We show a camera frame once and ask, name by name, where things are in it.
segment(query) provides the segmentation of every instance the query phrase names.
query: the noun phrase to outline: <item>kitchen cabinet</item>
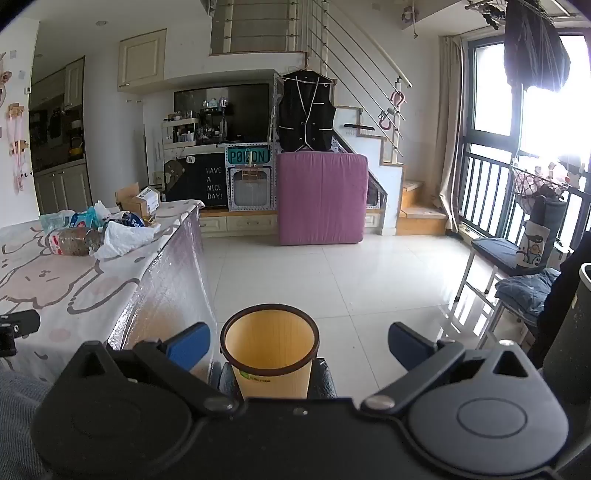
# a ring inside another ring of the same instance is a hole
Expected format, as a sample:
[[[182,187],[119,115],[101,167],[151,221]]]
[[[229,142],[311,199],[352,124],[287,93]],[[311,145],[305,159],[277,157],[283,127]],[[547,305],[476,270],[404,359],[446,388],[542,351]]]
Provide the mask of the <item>kitchen cabinet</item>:
[[[166,30],[128,38],[119,44],[119,91],[164,79]]]
[[[60,173],[66,195],[66,208],[84,212],[92,205],[86,165],[66,168]]]
[[[66,66],[64,85],[64,109],[82,105],[82,87],[84,83],[84,59],[76,60]]]
[[[35,189],[37,190],[39,212],[42,215],[66,209],[66,195],[64,194],[63,183],[57,173],[48,173],[36,177]]]
[[[65,81],[66,71],[62,69],[34,84],[29,96],[29,110],[34,110],[35,107],[52,98],[64,95]]]
[[[42,214],[60,210],[84,212],[92,205],[86,163],[71,162],[73,166],[61,166],[36,174],[37,203]]]

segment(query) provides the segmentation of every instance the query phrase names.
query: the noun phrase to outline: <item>chalkboard sign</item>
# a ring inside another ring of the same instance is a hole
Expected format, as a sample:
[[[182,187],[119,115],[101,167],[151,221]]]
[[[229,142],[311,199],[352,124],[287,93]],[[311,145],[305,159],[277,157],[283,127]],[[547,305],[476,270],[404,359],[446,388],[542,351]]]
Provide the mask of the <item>chalkboard sign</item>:
[[[201,200],[207,207],[227,207],[225,156],[205,153],[170,160],[164,166],[166,200]]]

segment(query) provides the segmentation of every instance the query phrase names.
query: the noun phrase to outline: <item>upper cabinet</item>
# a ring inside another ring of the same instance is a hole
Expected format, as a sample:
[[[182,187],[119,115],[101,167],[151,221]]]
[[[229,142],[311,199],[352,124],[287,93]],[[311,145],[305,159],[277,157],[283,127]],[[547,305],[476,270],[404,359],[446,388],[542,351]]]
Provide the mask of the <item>upper cabinet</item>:
[[[164,79],[166,30],[128,38],[119,44],[119,90]]]
[[[64,94],[65,70],[60,70],[37,82],[31,88],[29,110]]]
[[[84,59],[76,60],[66,67],[64,109],[69,110],[82,105],[82,86],[84,83]]]

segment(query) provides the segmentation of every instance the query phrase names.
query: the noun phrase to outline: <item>cardboard box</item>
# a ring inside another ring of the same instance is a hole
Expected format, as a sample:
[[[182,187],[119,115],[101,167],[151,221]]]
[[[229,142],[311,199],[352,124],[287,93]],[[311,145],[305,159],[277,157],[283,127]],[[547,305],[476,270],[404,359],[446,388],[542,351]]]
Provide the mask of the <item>cardboard box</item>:
[[[134,183],[115,192],[115,202],[121,210],[129,210],[142,218],[149,218],[160,206],[160,194],[150,187],[140,191],[139,184]]]

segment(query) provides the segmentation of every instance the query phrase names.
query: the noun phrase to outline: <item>red hook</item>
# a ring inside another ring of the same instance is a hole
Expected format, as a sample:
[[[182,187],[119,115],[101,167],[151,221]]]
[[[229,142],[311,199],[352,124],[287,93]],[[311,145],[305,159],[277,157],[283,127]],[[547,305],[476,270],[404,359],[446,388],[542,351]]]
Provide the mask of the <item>red hook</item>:
[[[402,103],[404,102],[404,94],[402,92],[399,92],[397,90],[394,90],[392,92],[392,95],[390,95],[390,101],[394,104],[394,107],[396,108],[396,110],[398,110],[398,108],[400,108],[400,105],[402,105]]]
[[[382,113],[379,114],[379,126],[382,130],[390,130],[392,128],[392,121],[389,119],[388,114],[382,110]]]

